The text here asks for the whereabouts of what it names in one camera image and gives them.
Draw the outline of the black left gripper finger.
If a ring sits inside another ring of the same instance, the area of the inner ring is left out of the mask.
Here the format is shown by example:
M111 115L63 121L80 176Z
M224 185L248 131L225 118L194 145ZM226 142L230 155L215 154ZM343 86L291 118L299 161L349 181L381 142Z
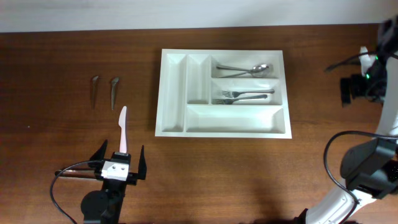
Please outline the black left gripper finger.
M141 152L140 152L140 158L139 158L139 164L138 164L138 173L137 173L137 178L139 180L145 180L146 179L146 174L147 174L147 165L146 165L146 159L145 159L145 154L144 154L144 145L141 147Z
M105 139L101 147L90 157L91 161L102 161L106 152L108 140Z

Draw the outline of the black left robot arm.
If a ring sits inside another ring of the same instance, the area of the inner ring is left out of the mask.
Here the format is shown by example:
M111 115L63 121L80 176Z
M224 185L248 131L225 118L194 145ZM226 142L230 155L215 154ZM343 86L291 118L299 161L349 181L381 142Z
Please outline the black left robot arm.
M86 194L81 201L84 223L118 223L125 197L126 187L145 180L147 173L144 148L141 148L138 172L129 172L131 155L114 152L111 158L104 157L107 141L90 157L95 179L102 181L101 190Z

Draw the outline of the metal fork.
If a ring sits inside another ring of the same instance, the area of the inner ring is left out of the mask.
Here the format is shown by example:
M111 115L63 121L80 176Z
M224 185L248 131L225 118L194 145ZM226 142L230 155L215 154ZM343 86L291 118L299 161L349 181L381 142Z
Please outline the metal fork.
M247 96L242 98L213 99L211 103L214 105L232 105L237 101L262 100L266 98L268 98L267 95L256 95L256 96Z
M224 91L222 90L220 92L223 96L227 98L237 98L240 95L263 95L263 94L274 94L275 90L274 89L268 89L268 90L249 90L249 91Z

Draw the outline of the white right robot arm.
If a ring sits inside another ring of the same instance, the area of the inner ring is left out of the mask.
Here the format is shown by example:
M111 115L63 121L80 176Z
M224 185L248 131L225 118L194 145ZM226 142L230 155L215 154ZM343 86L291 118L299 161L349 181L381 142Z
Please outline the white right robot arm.
M379 25L377 47L330 65L328 72L356 61L361 73L340 80L341 102L365 98L382 105L377 131L342 131L330 138L323 152L323 165L336 185L315 207L306 208L294 223L349 223L359 209L391 194L397 194L397 17ZM328 166L330 146L338 137L367 136L370 141L349 149L340 165L341 180Z

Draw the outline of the metal spoon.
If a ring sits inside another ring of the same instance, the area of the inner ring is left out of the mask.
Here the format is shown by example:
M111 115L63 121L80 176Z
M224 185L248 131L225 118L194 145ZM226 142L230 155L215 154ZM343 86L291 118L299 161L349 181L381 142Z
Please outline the metal spoon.
M266 68L264 68L262 70L258 70L258 71L249 70L248 72L241 72L241 73L236 73L233 75L223 75L221 77L222 78L231 78L231 77L237 77L237 76L241 76L241 75L250 74L254 78L264 78L264 77L268 76L268 74L270 74L271 71L272 71L272 69L270 67L266 67Z
M238 68L238 67L231 67L231 66L226 66L226 65L217 65L216 66L216 68L220 69L220 70L235 70L235 71L241 71L241 72L248 72L249 70L258 71L258 70L262 70L266 67L270 67L272 69L272 65L261 64L261 63L254 65L251 68Z

